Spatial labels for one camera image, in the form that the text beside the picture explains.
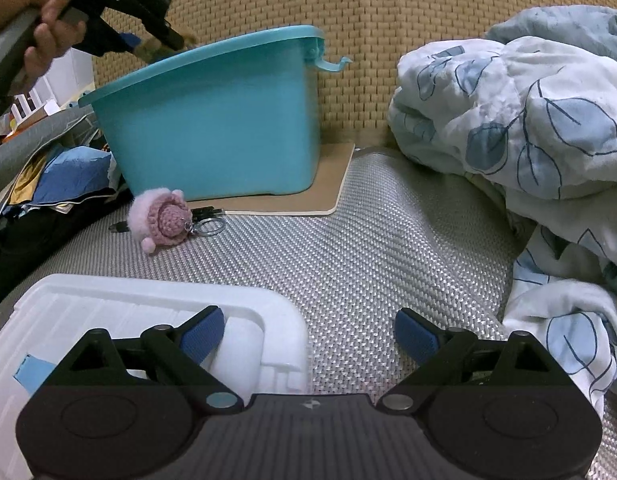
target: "blue gripper pad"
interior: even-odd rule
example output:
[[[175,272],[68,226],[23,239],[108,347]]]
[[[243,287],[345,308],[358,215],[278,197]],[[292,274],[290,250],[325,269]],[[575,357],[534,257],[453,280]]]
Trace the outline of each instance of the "blue gripper pad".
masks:
[[[439,350],[437,336],[402,310],[395,316],[395,341],[418,366]]]
[[[201,364],[223,337],[224,314],[220,308],[216,308],[182,335],[180,350],[197,364]]]

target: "blue cloth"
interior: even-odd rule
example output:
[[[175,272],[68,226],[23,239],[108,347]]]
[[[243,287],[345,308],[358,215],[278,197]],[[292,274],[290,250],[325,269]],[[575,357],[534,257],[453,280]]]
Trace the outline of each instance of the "blue cloth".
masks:
[[[109,178],[111,164],[114,164],[111,153],[87,146],[64,149],[47,163],[31,204],[57,204],[103,189],[115,189],[117,182]]]
[[[55,365],[53,363],[28,354],[22,361],[22,364],[20,364],[13,378],[32,395],[42,386],[42,383],[47,379],[54,368]]]
[[[493,25],[486,38],[509,43],[524,36],[578,46],[617,62],[617,9],[588,5],[532,7]]]

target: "teal plastic tub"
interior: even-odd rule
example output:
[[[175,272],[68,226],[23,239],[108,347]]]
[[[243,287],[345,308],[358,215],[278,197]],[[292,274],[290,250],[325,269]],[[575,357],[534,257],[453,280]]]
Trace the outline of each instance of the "teal plastic tub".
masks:
[[[187,200],[291,194],[319,158],[321,30],[253,32],[164,59],[79,100],[93,105],[131,192],[183,190]]]

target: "white plastic container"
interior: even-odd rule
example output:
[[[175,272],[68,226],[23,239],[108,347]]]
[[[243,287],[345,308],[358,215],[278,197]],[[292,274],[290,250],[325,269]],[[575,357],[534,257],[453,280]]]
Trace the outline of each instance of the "white plastic container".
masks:
[[[262,288],[55,274],[33,285],[0,332],[0,480],[29,480],[15,421],[29,399],[13,378],[27,354],[57,364],[91,328],[138,337],[178,326],[209,304],[226,319],[204,367],[248,402],[255,392],[310,394],[308,331],[300,311]]]

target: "finger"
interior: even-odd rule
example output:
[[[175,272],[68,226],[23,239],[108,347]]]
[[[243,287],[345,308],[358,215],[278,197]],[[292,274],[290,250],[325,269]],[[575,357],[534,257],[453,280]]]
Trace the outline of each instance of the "finger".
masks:
[[[75,27],[58,20],[51,28],[57,44],[56,56],[63,56],[74,44],[81,43],[86,34],[86,24],[78,23]]]
[[[46,23],[42,23],[35,28],[33,33],[37,46],[37,54],[43,62],[50,64],[58,55],[58,44],[56,38],[51,33],[50,28]]]
[[[53,25],[71,0],[48,0],[42,5],[42,22]]]
[[[10,95],[26,94],[27,92],[30,92],[32,90],[32,88],[35,86],[35,83],[37,83],[37,79],[31,79],[30,77],[26,76],[19,90],[11,92]]]
[[[43,59],[37,48],[30,46],[24,53],[24,69],[29,80],[37,81],[50,68],[50,60]]]

